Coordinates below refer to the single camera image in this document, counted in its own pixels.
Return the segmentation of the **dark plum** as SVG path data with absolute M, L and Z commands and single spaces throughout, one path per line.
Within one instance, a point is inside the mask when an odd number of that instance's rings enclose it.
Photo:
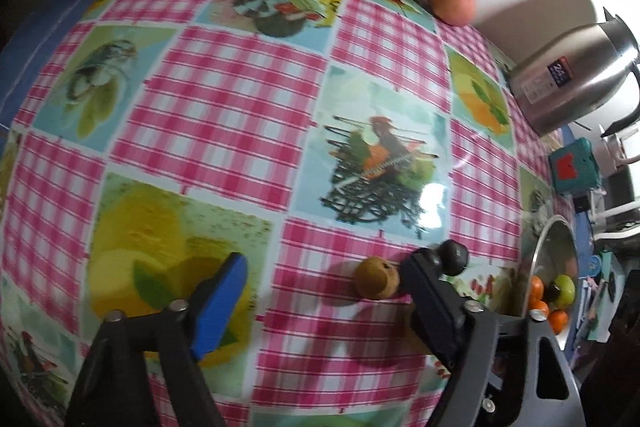
M 469 249 L 454 239 L 447 239 L 436 249 L 439 255 L 442 274 L 447 277 L 460 275 L 468 266 Z
M 544 290 L 544 298 L 542 298 L 542 300 L 550 305 L 550 303 L 554 303 L 555 300 L 559 298 L 560 294 L 560 286 L 555 282 L 550 282 Z

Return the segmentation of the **orange tangerine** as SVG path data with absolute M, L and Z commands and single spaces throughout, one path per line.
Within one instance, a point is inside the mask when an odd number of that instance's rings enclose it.
M 544 317 L 548 317 L 550 313 L 549 306 L 547 305 L 547 303 L 544 302 L 544 300 L 537 300 L 534 303 L 531 303 L 528 306 L 528 309 L 529 311 L 538 310 L 542 314 L 544 314 Z
M 529 306 L 536 305 L 544 297 L 544 282 L 538 275 L 533 275 L 529 281 L 527 302 Z
M 547 321 L 555 335 L 560 335 L 568 324 L 568 314 L 564 310 L 554 310 L 549 313 Z

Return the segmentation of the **large green mango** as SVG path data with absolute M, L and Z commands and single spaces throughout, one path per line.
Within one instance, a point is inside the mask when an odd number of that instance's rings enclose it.
M 558 295 L 553 299 L 553 306 L 559 310 L 568 309 L 576 297 L 574 280 L 567 274 L 561 274 L 555 277 L 553 284 L 558 288 Z

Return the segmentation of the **large steel bowl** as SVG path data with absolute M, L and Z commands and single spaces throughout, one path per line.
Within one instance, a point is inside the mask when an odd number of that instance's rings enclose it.
M 560 349 L 565 350 L 577 312 L 580 289 L 574 232 L 560 215 L 552 216 L 542 227 L 525 225 L 523 228 L 521 258 L 516 269 L 511 305 L 512 312 L 520 317 L 528 312 L 529 285 L 533 277 L 539 277 L 545 288 L 552 286 L 558 277 L 573 281 L 574 300 L 564 308 L 568 323 L 556 335 Z

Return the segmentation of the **teal cardboard box lid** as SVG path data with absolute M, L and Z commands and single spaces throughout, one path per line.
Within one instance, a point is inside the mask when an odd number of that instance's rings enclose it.
M 590 327 L 587 339 L 596 343 L 605 343 L 610 337 L 610 328 L 622 299 L 625 286 L 625 272 L 612 251 L 603 251 L 602 280 L 606 282 L 596 306 L 596 321 Z

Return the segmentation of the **black power adapter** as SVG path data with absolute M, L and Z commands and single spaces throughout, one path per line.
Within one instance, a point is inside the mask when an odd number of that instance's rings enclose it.
M 576 213 L 588 212 L 591 209 L 589 195 L 582 195 L 573 198 L 574 210 Z

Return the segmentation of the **white shelf rack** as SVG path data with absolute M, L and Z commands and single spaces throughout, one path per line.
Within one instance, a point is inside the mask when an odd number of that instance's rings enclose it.
M 588 220 L 594 248 L 634 249 L 639 244 L 639 199 L 626 188 L 601 187 L 588 195 Z

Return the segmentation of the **teal plastic box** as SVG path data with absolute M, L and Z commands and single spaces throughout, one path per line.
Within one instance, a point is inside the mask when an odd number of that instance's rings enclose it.
M 552 152 L 549 157 L 552 185 L 561 195 L 584 195 L 602 184 L 591 142 L 579 138 Z

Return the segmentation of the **pink checkered fruit tablecloth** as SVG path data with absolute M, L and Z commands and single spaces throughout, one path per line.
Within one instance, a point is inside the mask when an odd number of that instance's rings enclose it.
M 62 424 L 103 315 L 250 275 L 202 362 L 231 426 L 421 426 L 448 375 L 352 271 L 454 239 L 504 310 L 573 216 L 478 31 L 409 0 L 94 0 L 1 127 L 1 368 Z

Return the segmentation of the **stainless steel thermos jug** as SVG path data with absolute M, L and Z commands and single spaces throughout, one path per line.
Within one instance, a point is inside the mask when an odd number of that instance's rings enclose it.
M 639 76 L 639 43 L 618 15 L 564 32 L 511 70 L 509 88 L 537 134 L 582 118 Z

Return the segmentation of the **blue under tablecloth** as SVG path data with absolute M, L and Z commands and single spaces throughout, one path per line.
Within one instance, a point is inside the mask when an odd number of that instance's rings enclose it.
M 44 0 L 1 51 L 1 127 L 8 129 L 40 70 L 94 0 Z

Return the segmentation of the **red apple right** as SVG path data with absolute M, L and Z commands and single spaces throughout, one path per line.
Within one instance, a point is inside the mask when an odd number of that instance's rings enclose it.
M 476 14 L 475 0 L 428 0 L 433 14 L 450 26 L 466 26 Z

